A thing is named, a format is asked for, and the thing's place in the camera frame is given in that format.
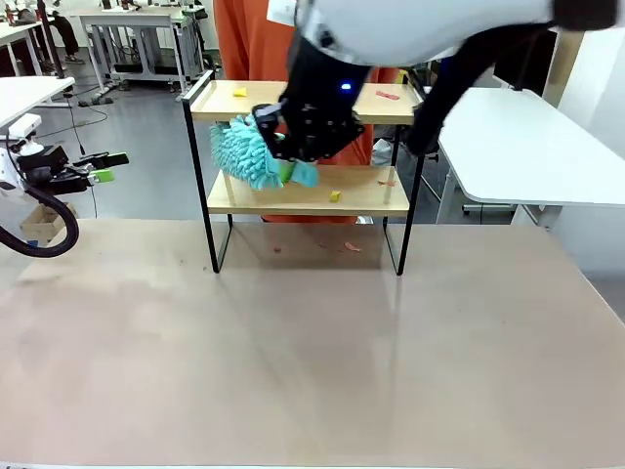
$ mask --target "orange shirt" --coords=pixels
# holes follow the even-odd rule
[[[228,80],[288,81],[286,59],[293,27],[267,20],[269,0],[214,0],[215,24]],[[393,83],[394,68],[372,70],[369,81]],[[369,165],[373,126],[335,157],[319,164]],[[350,217],[266,216],[268,221],[353,223]]]

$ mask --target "white badge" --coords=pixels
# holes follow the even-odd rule
[[[272,22],[295,26],[296,0],[270,0],[267,19]]]

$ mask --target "white wall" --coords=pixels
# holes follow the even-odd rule
[[[202,32],[202,36],[204,36],[204,41],[206,42],[207,49],[217,49],[217,32],[215,30],[215,22],[213,16],[213,0],[200,0],[206,9],[206,13],[208,13],[208,18],[206,20],[200,21],[200,30]],[[140,4],[146,3],[146,0],[140,1]],[[76,39],[78,40],[78,45],[80,47],[87,47],[87,38],[85,36],[84,31],[80,25],[80,20],[75,16],[77,12],[80,10],[89,10],[98,8],[100,5],[100,0],[61,0],[61,6],[59,7],[59,12],[61,15],[65,16],[71,22],[71,25],[74,28],[74,33],[76,34]],[[55,37],[55,44],[58,47],[63,46],[63,42],[61,41],[61,37],[57,33],[57,30],[53,27],[52,33]],[[162,32],[159,32],[159,37],[161,38],[161,44],[163,47],[173,47],[171,44],[171,40],[164,39],[165,35]]]
[[[625,157],[625,29],[584,36],[559,109]],[[625,276],[625,209],[565,208],[553,233],[585,274]]]

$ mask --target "teal microfiber duster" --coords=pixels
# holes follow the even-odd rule
[[[213,160],[225,173],[246,182],[255,191],[282,188],[291,180],[307,187],[318,184],[316,168],[304,162],[289,163],[275,159],[263,140],[254,117],[250,114],[218,123],[211,128]]]

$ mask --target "wooden shelf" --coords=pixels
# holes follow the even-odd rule
[[[191,112],[196,120],[229,121],[247,115],[256,105],[277,103],[285,87],[281,81],[214,80],[195,100]],[[246,88],[247,97],[236,98],[233,92],[237,88]],[[377,96],[378,91],[399,96],[399,100]],[[410,125],[414,120],[413,108],[420,103],[408,85],[367,83],[354,109],[365,124]]]
[[[208,196],[214,214],[256,215],[369,215],[406,216],[408,199],[392,166],[319,165],[319,185],[305,188],[289,183],[283,189],[253,191],[220,171]],[[395,182],[395,186],[378,181]],[[341,191],[340,200],[330,202],[332,191]]]

